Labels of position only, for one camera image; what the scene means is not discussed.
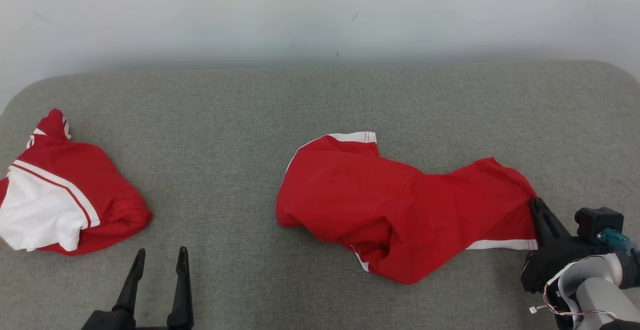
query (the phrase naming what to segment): cable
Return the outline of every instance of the cable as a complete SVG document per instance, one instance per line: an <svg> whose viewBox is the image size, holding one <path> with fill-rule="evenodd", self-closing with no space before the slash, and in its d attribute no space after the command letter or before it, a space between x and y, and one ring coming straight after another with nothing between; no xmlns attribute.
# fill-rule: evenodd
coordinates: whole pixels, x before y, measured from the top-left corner
<svg viewBox="0 0 640 330"><path fill-rule="evenodd" d="M613 314L612 312L603 312L601 310L588 310L586 312L579 312L579 313L559 312L553 307L553 305L549 303L549 297L547 296L548 288L549 288L549 284L546 284L544 286L544 293L542 294L542 299L544 300L544 304L549 309L549 311L551 311L553 314L556 314L557 316L588 316L591 314L605 314L606 316L610 317L612 320L617 320L616 315Z"/></svg>

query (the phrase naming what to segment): red fabric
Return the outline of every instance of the red fabric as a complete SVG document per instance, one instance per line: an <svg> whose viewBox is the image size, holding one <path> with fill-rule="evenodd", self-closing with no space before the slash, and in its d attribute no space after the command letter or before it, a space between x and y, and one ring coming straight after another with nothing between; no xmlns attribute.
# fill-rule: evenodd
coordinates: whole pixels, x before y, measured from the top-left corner
<svg viewBox="0 0 640 330"><path fill-rule="evenodd" d="M443 175L380 157L375 143L322 137L298 150L276 204L278 223L304 226L412 284L479 240L535 239L536 193L493 158Z"/></svg>
<svg viewBox="0 0 640 330"><path fill-rule="evenodd" d="M9 187L9 178L0 179L0 205L5 200L7 188Z"/></svg>
<svg viewBox="0 0 640 330"><path fill-rule="evenodd" d="M77 250L66 251L59 244L41 248L81 255L137 234L153 215L137 189L122 177L105 152L92 144L69 141L65 125L62 113L53 109L38 124L38 129L46 135L34 134L30 148L18 160L73 183L95 208L100 224L80 230Z"/></svg>

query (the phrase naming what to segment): gray table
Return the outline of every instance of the gray table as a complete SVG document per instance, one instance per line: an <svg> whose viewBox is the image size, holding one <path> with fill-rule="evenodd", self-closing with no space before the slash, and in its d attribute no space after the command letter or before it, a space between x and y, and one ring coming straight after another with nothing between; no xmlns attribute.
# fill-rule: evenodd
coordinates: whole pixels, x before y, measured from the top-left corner
<svg viewBox="0 0 640 330"><path fill-rule="evenodd" d="M3 329L78 329L116 300L137 250L135 317L164 324L189 248L196 329L553 329L519 284L525 252L465 251L422 282L362 271L338 245L279 228L275 200L307 141L373 130L382 156L443 173L495 156L572 231L608 206L640 241L640 85L602 62L92 73L38 82L0 117L0 166L59 107L155 219L81 257L0 244ZM640 304L640 292L628 291Z"/></svg>

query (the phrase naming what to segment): clothing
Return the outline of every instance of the clothing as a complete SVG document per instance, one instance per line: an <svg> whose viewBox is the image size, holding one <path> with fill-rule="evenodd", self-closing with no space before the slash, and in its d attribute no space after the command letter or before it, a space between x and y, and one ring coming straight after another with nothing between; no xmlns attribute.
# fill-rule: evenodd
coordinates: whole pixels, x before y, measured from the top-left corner
<svg viewBox="0 0 640 330"><path fill-rule="evenodd" d="M70 141L53 109L0 180L0 237L16 250L80 255L137 234L152 215L98 146Z"/></svg>
<svg viewBox="0 0 640 330"><path fill-rule="evenodd" d="M380 157L374 132L330 134L300 148L276 203L278 223L304 226L354 252L365 271L412 284L469 249L537 248L518 171L493 158L427 175Z"/></svg>

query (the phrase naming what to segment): blue connector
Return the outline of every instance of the blue connector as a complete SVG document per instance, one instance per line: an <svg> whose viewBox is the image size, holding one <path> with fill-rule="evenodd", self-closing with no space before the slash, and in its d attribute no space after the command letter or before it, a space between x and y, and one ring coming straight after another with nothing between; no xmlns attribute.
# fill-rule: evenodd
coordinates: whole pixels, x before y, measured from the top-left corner
<svg viewBox="0 0 640 330"><path fill-rule="evenodd" d="M606 245L622 250L629 256L631 256L631 250L638 252L638 245L635 242L611 228L602 230L597 237L599 240L604 241Z"/></svg>

